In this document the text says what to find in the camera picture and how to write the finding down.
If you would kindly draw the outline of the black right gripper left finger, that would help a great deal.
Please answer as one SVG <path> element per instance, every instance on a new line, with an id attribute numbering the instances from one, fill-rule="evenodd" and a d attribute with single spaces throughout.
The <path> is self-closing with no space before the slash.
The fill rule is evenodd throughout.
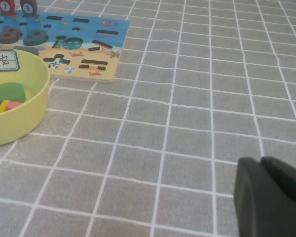
<path id="1" fill-rule="evenodd" d="M 253 158 L 240 158 L 233 194 L 241 237 L 296 237 L 296 202 Z"/>

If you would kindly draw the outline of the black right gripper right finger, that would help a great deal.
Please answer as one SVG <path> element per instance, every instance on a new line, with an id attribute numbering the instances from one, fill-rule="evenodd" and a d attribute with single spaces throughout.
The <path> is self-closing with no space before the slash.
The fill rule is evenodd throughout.
<path id="1" fill-rule="evenodd" d="M 296 168 L 274 157 L 262 157 L 260 164 L 278 187 L 296 202 Z"/>

